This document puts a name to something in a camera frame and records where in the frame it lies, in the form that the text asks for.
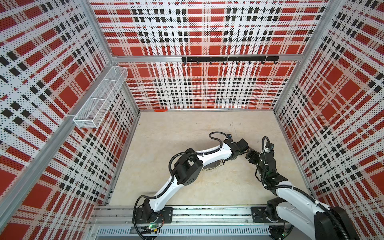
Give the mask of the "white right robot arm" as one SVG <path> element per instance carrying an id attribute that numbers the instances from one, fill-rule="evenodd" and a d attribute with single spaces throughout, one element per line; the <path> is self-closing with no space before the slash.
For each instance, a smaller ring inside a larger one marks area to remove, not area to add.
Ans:
<path id="1" fill-rule="evenodd" d="M 275 195 L 267 202 L 265 217 L 270 222 L 284 220 L 312 240 L 358 240 L 360 237 L 341 207 L 331 207 L 295 187 L 277 172 L 274 152 L 248 149 L 246 159 L 256 165 L 264 189 Z"/>

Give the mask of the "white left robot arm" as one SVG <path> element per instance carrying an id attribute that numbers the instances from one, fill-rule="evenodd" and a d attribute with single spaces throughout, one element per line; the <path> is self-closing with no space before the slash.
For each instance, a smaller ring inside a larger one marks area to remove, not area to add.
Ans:
<path id="1" fill-rule="evenodd" d="M 151 223 L 156 221 L 166 203 L 182 188 L 197 180 L 202 169 L 218 161 L 232 161 L 245 153 L 249 145 L 241 139 L 219 141 L 219 145 L 207 150 L 194 151 L 192 148 L 173 156 L 169 162 L 170 178 L 152 197 L 141 195 L 141 207 L 136 203 L 133 210 L 133 223 Z"/>

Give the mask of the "black hook rail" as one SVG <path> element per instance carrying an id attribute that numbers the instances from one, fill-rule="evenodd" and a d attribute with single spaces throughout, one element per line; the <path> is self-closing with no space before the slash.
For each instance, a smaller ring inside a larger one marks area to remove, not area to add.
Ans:
<path id="1" fill-rule="evenodd" d="M 213 62 L 277 62 L 279 60 L 279 56 L 253 56 L 253 57 L 182 57 L 181 60 L 183 63 L 213 63 Z"/>

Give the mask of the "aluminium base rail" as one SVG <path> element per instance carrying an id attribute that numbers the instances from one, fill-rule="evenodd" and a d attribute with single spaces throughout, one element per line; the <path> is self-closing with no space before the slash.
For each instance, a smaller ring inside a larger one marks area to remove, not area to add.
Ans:
<path id="1" fill-rule="evenodd" d="M 147 238 L 162 237 L 250 237 L 265 236 L 268 240 L 284 240 L 292 231 L 291 224 L 278 220 L 272 223 L 264 215 L 264 205 L 242 206 L 167 206 L 153 223 L 137 220 L 137 228 L 148 231 L 158 225 Z M 136 238 L 132 206 L 97 207 L 92 213 L 87 240 Z"/>

